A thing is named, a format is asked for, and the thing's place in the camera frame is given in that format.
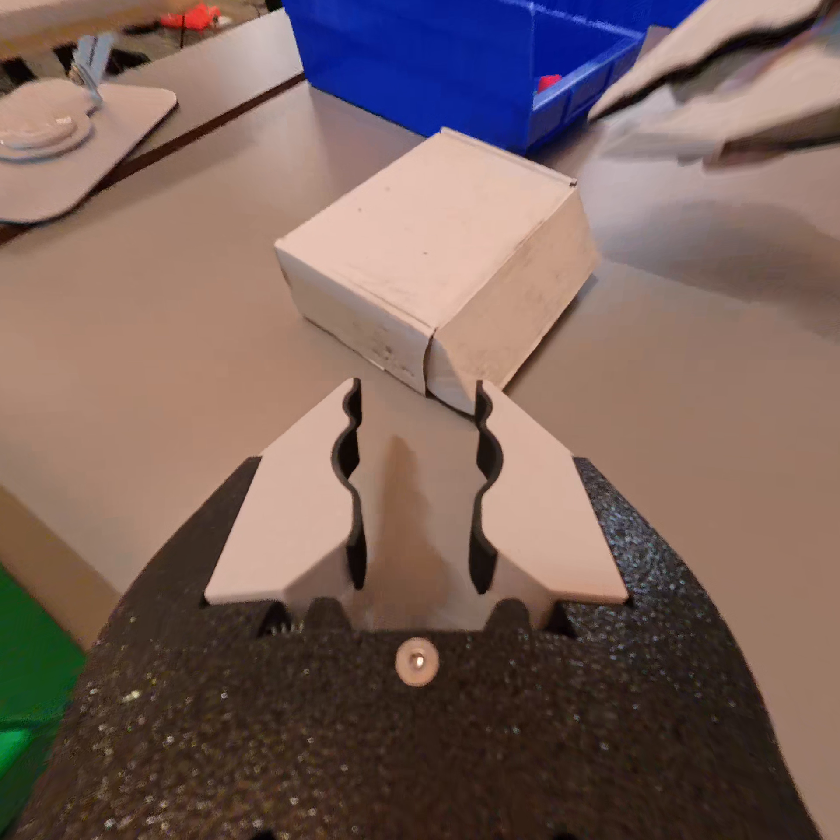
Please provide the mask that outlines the orange traffic cone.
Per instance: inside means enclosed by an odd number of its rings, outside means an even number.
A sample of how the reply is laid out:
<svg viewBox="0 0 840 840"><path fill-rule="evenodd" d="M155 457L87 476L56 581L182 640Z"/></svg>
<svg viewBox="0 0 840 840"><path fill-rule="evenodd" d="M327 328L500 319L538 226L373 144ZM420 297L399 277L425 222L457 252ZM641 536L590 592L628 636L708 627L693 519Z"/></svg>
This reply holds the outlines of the orange traffic cone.
<svg viewBox="0 0 840 840"><path fill-rule="evenodd" d="M182 14L163 14L160 17L162 27L183 29L191 32L203 32L217 25L222 16L217 6L199 3Z"/></svg>

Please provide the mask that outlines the white stand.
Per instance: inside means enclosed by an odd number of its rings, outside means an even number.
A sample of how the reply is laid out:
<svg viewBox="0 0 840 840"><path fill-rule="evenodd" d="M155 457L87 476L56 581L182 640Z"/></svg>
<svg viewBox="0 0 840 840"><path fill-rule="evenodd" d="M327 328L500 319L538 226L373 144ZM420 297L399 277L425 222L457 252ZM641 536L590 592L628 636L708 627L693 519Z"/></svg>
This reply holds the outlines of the white stand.
<svg viewBox="0 0 840 840"><path fill-rule="evenodd" d="M115 37L80 38L68 78L2 97L2 224L67 214L177 107L171 90L104 82Z"/></svg>

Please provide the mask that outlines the blue plastic bin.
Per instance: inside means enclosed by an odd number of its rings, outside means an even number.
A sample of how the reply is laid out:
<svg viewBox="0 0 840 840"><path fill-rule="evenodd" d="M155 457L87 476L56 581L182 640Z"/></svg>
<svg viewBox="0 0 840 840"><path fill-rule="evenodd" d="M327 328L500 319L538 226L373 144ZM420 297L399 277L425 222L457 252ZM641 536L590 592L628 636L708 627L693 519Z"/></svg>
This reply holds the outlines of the blue plastic bin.
<svg viewBox="0 0 840 840"><path fill-rule="evenodd" d="M518 154L585 119L652 26L698 1L288 1L316 89L428 137L442 128ZM543 75L561 75L534 94Z"/></svg>

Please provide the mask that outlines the green plastic bin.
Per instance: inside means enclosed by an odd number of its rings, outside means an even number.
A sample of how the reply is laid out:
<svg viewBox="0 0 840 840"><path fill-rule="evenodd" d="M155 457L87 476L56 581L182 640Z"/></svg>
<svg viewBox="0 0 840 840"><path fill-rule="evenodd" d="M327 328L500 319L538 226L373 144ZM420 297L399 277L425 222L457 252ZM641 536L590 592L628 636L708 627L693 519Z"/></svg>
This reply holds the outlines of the green plastic bin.
<svg viewBox="0 0 840 840"><path fill-rule="evenodd" d="M86 657L1 569L1 833L43 772Z"/></svg>

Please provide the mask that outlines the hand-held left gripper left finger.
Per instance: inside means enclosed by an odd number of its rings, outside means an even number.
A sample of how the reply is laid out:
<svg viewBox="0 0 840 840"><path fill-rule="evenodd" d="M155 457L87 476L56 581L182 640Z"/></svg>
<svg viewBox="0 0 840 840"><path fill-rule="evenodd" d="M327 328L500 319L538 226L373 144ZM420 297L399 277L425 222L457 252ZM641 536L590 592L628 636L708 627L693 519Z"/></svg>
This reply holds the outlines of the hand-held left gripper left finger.
<svg viewBox="0 0 840 840"><path fill-rule="evenodd" d="M263 450L206 585L210 606L275 602L297 620L315 599L347 602L362 591L366 538L350 481L361 424L353 377Z"/></svg>

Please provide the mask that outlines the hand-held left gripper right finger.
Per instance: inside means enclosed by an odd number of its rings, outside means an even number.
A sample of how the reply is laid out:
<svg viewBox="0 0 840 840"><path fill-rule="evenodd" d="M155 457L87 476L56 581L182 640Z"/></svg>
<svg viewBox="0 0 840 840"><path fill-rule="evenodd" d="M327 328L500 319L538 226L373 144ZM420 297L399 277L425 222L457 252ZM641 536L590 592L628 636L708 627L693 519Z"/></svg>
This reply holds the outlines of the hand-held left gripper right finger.
<svg viewBox="0 0 840 840"><path fill-rule="evenodd" d="M469 577L487 603L516 600L532 627L564 603L624 605L630 594L571 451L489 381L476 384L478 490Z"/></svg>

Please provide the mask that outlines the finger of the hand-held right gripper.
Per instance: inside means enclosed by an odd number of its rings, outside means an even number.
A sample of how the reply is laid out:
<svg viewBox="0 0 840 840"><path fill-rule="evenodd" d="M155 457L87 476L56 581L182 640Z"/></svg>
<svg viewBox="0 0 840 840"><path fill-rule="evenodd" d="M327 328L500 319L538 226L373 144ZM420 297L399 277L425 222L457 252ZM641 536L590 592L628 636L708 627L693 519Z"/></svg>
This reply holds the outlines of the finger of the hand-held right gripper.
<svg viewBox="0 0 840 840"><path fill-rule="evenodd" d="M838 144L838 134L838 42L812 41L744 85L624 124L604 156L724 165Z"/></svg>
<svg viewBox="0 0 840 840"><path fill-rule="evenodd" d="M691 82L729 56L786 45L826 12L826 1L704 2L601 95L588 120L629 109L657 89Z"/></svg>

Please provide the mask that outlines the white cardboard mailer box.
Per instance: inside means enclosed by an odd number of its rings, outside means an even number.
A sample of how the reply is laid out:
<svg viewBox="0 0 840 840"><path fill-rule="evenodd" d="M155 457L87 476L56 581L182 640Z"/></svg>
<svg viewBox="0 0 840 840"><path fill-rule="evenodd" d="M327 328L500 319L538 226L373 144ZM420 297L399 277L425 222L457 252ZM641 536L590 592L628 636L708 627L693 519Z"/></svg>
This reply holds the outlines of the white cardboard mailer box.
<svg viewBox="0 0 840 840"><path fill-rule="evenodd" d="M503 388L599 263L575 179L450 129L279 238L300 315L458 412Z"/></svg>

